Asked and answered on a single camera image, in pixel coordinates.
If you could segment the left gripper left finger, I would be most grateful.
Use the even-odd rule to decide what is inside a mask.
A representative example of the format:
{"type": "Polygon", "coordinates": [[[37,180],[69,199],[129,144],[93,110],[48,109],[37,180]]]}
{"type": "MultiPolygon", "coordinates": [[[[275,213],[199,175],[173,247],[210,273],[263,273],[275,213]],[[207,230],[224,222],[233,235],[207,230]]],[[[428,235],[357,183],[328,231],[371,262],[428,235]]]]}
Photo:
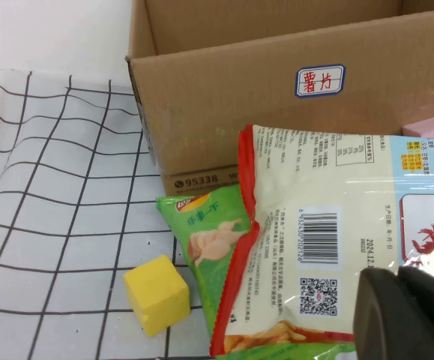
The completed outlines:
{"type": "Polygon", "coordinates": [[[366,268],[359,277],[353,323],[359,359],[430,359],[432,328],[397,276],[366,268]]]}

